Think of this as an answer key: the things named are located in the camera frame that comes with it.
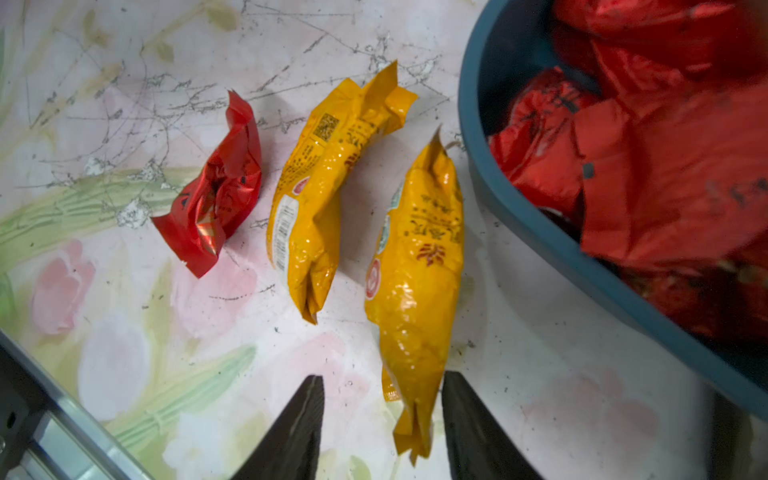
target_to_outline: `snack packet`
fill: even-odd
[[[312,111],[283,168],[266,229],[266,251],[310,323],[339,265],[339,189],[374,137],[402,127],[416,95],[397,86],[397,62],[364,88],[346,79]]]
[[[464,265],[464,212],[456,169],[439,131],[397,190],[366,281],[366,314],[379,326],[387,400],[405,408],[398,454],[428,457],[432,410],[451,344]]]
[[[229,133],[200,175],[176,197],[170,213],[152,218],[168,246],[198,278],[216,264],[224,241],[259,199],[259,131],[248,102],[234,91],[229,94]]]

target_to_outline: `pink flower pattern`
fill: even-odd
[[[83,244],[73,240],[58,252],[35,283],[31,300],[32,324],[45,335],[58,335],[74,328],[85,294],[96,269],[83,257]]]
[[[174,274],[170,304],[177,325],[195,339],[213,339],[231,329],[237,314],[251,300],[257,275],[247,259],[226,247],[208,273],[196,278],[182,263]]]

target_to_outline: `qr code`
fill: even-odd
[[[320,123],[315,128],[314,134],[328,141],[333,135],[333,131],[336,129],[336,125],[339,124],[339,119],[331,114],[324,114],[323,118],[320,118]]]

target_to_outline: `scratched surface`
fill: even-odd
[[[16,0],[0,5],[0,326],[158,480],[227,478],[302,379],[323,375],[317,478],[448,478],[398,457],[364,277],[389,198],[442,125],[465,195],[449,368],[546,478],[705,478],[711,393],[576,290],[475,201],[456,92],[482,1]],[[344,78],[393,60],[419,95],[343,196],[341,263],[318,326],[266,259],[280,170]],[[253,106],[261,198],[195,279],[147,219]]]

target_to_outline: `barcode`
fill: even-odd
[[[288,195],[283,195],[275,213],[275,230],[272,235],[272,254],[277,268],[288,283],[288,241],[293,232],[293,225],[299,215],[299,201]]]

